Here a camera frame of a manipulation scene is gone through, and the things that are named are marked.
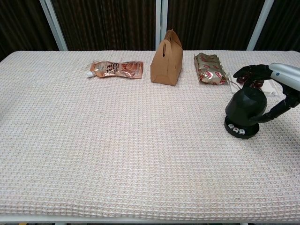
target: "table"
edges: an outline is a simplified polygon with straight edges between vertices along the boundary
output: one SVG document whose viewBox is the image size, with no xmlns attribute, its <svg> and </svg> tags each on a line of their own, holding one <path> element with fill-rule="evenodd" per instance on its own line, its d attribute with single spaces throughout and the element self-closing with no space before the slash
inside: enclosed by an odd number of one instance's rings
<svg viewBox="0 0 300 225">
<path fill-rule="evenodd" d="M 154 51 L 5 58 L 0 221 L 299 223 L 300 107 L 261 124 L 252 139 L 231 136 L 224 117 L 233 94 L 227 84 L 199 83 L 199 52 L 217 54 L 228 73 L 300 66 L 293 51 L 184 51 L 172 87 L 150 82 Z M 87 79 L 100 60 L 142 60 L 143 77 Z M 267 110 L 283 97 L 269 97 Z"/>
</svg>

